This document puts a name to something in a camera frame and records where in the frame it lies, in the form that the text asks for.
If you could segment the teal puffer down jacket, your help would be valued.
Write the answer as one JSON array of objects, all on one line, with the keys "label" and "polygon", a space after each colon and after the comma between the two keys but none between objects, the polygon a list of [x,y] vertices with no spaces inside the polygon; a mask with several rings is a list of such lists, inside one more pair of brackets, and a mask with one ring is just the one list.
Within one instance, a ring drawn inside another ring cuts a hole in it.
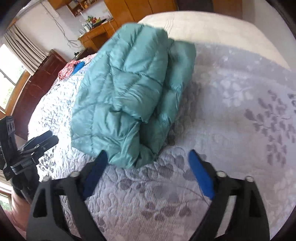
[{"label": "teal puffer down jacket", "polygon": [[97,52],[80,82],[71,145],[110,164],[151,164],[178,114],[196,59],[193,43],[160,28],[128,23]]}]

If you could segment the dark wooden headboard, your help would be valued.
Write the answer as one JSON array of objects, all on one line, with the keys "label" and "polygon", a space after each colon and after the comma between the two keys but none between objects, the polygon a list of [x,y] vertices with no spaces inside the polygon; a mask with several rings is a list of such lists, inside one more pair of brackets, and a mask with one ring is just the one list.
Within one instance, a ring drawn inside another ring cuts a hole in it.
[{"label": "dark wooden headboard", "polygon": [[31,116],[41,100],[55,82],[58,73],[66,65],[66,61],[53,49],[32,75],[18,98],[13,111],[16,135],[24,140],[28,137],[28,124]]}]

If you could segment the red patterned cloth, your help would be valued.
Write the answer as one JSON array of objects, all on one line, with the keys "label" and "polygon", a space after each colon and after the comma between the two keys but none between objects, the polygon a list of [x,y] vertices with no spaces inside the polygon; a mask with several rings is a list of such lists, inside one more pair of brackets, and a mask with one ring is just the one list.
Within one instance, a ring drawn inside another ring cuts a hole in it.
[{"label": "red patterned cloth", "polygon": [[70,77],[75,62],[79,62],[79,60],[72,60],[65,65],[65,67],[58,73],[59,80],[63,80]]}]

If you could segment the grey white quilted bedspread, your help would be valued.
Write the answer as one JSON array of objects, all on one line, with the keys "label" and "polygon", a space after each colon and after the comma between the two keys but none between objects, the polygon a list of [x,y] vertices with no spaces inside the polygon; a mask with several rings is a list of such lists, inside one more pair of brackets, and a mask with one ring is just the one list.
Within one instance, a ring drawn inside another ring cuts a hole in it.
[{"label": "grey white quilted bedspread", "polygon": [[196,44],[192,80],[157,160],[110,166],[87,201],[107,240],[188,240],[210,200],[188,164],[196,150],[230,177],[252,176],[272,237],[295,207],[295,71],[258,54]]}]

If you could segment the striped curtain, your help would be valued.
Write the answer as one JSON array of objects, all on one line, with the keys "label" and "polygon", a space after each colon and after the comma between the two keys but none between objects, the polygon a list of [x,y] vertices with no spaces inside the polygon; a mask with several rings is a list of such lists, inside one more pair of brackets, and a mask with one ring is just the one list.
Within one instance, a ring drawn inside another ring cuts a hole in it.
[{"label": "striped curtain", "polygon": [[16,25],[12,25],[4,34],[4,43],[21,61],[30,75],[34,75],[48,55]]}]

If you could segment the blue object on bed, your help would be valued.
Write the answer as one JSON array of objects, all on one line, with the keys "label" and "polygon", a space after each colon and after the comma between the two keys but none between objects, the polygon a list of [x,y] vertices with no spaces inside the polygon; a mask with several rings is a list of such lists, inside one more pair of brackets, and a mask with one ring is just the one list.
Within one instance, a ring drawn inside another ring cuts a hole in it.
[{"label": "blue object on bed", "polygon": [[70,76],[74,75],[75,73],[77,73],[81,68],[83,68],[85,66],[85,62],[84,61],[80,61],[80,62],[75,62],[73,65],[73,71],[70,74]]}]

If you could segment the pink floral blanket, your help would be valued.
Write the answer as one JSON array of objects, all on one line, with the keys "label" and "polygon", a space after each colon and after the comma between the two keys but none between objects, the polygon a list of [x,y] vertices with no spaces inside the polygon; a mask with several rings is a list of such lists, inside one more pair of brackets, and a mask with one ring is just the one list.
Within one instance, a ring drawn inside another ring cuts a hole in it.
[{"label": "pink floral blanket", "polygon": [[84,57],[84,58],[80,59],[79,61],[80,61],[80,62],[84,62],[84,65],[87,65],[87,64],[89,64],[89,63],[92,61],[92,59],[93,59],[96,55],[97,55],[97,53],[94,53],[94,54],[92,54],[92,55],[88,55],[87,57]]}]

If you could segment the wooden desk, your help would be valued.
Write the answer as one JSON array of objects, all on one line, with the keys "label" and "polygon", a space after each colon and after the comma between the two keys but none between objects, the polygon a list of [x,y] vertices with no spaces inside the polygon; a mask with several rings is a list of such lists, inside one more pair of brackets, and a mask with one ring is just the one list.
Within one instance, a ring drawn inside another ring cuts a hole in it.
[{"label": "wooden desk", "polygon": [[79,41],[86,49],[97,52],[112,37],[117,28],[116,21],[111,19],[83,34],[79,37]]}]

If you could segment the beige woven bed mat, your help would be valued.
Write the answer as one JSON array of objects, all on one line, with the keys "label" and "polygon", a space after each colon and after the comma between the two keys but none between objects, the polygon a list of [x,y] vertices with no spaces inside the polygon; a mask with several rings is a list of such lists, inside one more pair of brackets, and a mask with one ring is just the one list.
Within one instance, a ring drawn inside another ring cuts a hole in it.
[{"label": "beige woven bed mat", "polygon": [[271,40],[254,24],[244,20],[203,11],[170,11],[148,15],[139,23],[162,28],[175,40],[243,49],[290,69]]}]

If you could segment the wooden wardrobe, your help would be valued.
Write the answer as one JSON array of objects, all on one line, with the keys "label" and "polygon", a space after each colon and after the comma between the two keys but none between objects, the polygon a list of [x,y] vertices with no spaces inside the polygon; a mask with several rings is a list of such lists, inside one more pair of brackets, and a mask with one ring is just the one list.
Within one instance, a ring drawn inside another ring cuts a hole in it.
[{"label": "wooden wardrobe", "polygon": [[[138,22],[152,14],[176,11],[176,1],[173,0],[142,0],[142,1],[103,1],[107,11],[116,23],[122,25],[128,22]],[[54,9],[66,6],[65,1],[49,1]]]}]

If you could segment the window with wooden frame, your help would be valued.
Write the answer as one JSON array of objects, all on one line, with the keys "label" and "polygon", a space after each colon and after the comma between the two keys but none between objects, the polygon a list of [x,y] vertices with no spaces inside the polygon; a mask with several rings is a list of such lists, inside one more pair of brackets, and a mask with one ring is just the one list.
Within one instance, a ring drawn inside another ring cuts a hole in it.
[{"label": "window with wooden frame", "polygon": [[1,45],[1,118],[11,115],[20,98],[22,90],[30,78],[22,62],[5,45]]}]

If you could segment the wall bookshelf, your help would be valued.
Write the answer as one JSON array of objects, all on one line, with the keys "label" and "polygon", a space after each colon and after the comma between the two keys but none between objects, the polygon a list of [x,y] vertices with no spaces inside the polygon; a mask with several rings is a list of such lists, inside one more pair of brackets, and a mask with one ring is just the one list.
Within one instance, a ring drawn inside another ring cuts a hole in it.
[{"label": "wall bookshelf", "polygon": [[67,8],[71,12],[71,14],[76,17],[80,13],[84,12],[87,9],[97,5],[102,1],[99,0],[85,0],[85,1],[65,1]]}]

